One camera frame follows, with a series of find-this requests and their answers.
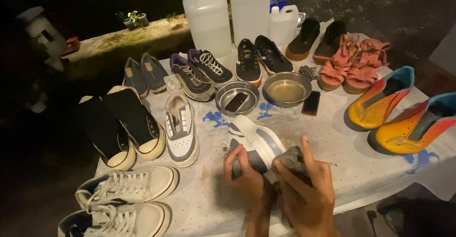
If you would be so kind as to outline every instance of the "table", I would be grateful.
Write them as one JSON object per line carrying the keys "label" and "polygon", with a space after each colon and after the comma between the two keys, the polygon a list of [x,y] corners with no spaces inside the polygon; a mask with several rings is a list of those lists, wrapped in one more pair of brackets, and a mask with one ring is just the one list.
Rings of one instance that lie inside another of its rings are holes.
{"label": "table", "polygon": [[[319,38],[331,21],[322,23]],[[317,43],[311,49],[315,51]],[[279,47],[285,53],[286,47]],[[295,70],[300,66],[316,66],[308,59],[293,62]],[[231,69],[236,67],[236,53],[219,59]],[[169,59],[161,60],[169,70]],[[380,76],[390,73],[382,67]],[[267,76],[262,68],[263,78]],[[316,81],[314,90],[320,90]],[[164,105],[168,93],[152,94],[143,104],[161,124],[165,121]],[[314,157],[331,163],[336,191],[334,213],[341,213],[384,199],[413,182],[422,183],[441,199],[449,200],[456,192],[456,128],[452,127],[431,143],[425,151],[415,155],[390,156],[375,152],[367,143],[368,132],[355,132],[343,122],[347,106],[358,95],[350,95],[338,88],[333,92],[322,92],[318,115],[305,116],[301,106],[280,108],[269,104],[263,97],[258,106],[247,117],[256,124],[267,126],[280,138],[284,146],[300,145],[299,137],[309,139]],[[427,100],[428,97],[414,88],[392,112],[389,119],[397,116],[408,106]],[[200,140],[200,154],[197,162],[186,169],[179,169],[180,182],[177,189],[161,202],[172,210],[172,222],[165,234],[167,237],[202,236],[244,236],[243,221],[248,204],[222,183],[223,143],[228,138],[228,124],[231,117],[222,115],[215,101],[198,103],[190,101],[195,108],[197,135]],[[138,157],[135,167],[166,164],[172,165],[167,152],[154,161]],[[107,171],[99,162],[96,175]],[[280,223],[280,212],[273,211],[270,236],[282,236],[289,232]]]}

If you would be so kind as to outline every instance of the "stainless steel bowl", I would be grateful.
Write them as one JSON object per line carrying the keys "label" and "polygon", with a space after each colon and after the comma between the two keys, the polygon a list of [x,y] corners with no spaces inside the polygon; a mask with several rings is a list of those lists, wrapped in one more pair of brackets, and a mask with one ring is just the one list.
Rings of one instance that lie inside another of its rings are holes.
{"label": "stainless steel bowl", "polygon": [[[236,112],[225,110],[226,105],[238,94],[247,94],[247,99],[242,103]],[[243,81],[229,82],[221,87],[215,94],[217,109],[223,114],[231,117],[247,115],[252,112],[258,104],[259,90],[253,84]]]}
{"label": "stainless steel bowl", "polygon": [[[280,100],[280,96],[276,95],[276,97],[272,97],[270,94],[270,88],[272,85],[280,83],[280,82],[286,82],[287,80],[292,80],[297,82],[297,85],[299,85],[299,88],[303,88],[304,92],[299,97],[296,97],[295,100],[292,101],[284,101]],[[272,101],[273,104],[279,106],[279,107],[284,107],[284,108],[289,108],[289,107],[294,107],[299,105],[305,98],[309,97],[309,95],[312,92],[312,84],[309,80],[307,80],[304,76],[294,73],[294,72],[280,72],[277,74],[274,74],[270,76],[266,81],[265,81],[265,86],[264,86],[264,92],[263,94],[266,94],[267,97],[269,98],[270,101]]]}

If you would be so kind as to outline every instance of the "brown liquid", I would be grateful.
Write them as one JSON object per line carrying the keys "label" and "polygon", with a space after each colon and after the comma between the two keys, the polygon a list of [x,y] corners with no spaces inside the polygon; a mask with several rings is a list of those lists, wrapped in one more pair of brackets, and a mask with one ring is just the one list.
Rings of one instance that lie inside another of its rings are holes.
{"label": "brown liquid", "polygon": [[280,80],[269,86],[268,94],[281,102],[297,102],[304,98],[305,90],[297,81]]}

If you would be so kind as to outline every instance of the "cleaning solution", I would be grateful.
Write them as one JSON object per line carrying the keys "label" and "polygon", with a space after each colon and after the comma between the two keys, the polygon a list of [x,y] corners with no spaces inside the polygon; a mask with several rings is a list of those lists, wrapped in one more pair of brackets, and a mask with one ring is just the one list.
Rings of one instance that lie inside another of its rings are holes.
{"label": "cleaning solution", "polygon": [[284,6],[280,11],[279,7],[272,7],[269,21],[269,39],[277,46],[288,45],[296,36],[298,17],[298,7],[295,5]]}
{"label": "cleaning solution", "polygon": [[234,43],[248,38],[255,42],[259,35],[269,34],[271,0],[230,0],[233,18]]}
{"label": "cleaning solution", "polygon": [[231,53],[227,0],[182,0],[195,47],[214,57]]}

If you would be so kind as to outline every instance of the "blue flower pattern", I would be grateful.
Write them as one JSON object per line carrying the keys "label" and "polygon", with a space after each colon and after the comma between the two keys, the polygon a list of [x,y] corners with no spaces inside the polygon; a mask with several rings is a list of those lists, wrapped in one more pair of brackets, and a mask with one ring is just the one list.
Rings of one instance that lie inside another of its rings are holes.
{"label": "blue flower pattern", "polygon": [[416,174],[420,168],[430,163],[431,158],[437,158],[437,160],[439,160],[440,156],[437,155],[437,153],[435,152],[428,152],[427,150],[422,150],[417,154],[403,155],[402,158],[404,158],[408,164],[412,165],[412,169],[408,170],[405,173]]}
{"label": "blue flower pattern", "polygon": [[216,124],[214,127],[220,127],[220,126],[228,126],[228,122],[226,122],[226,119],[222,119],[222,113],[219,111],[217,112],[208,112],[204,118],[202,118],[203,121],[209,120],[209,121],[214,121]]}
{"label": "blue flower pattern", "polygon": [[272,117],[271,114],[269,114],[269,111],[272,109],[272,104],[271,103],[262,103],[259,105],[259,109],[262,110],[259,113],[259,116],[257,117],[257,120],[260,120],[262,118],[269,118]]}

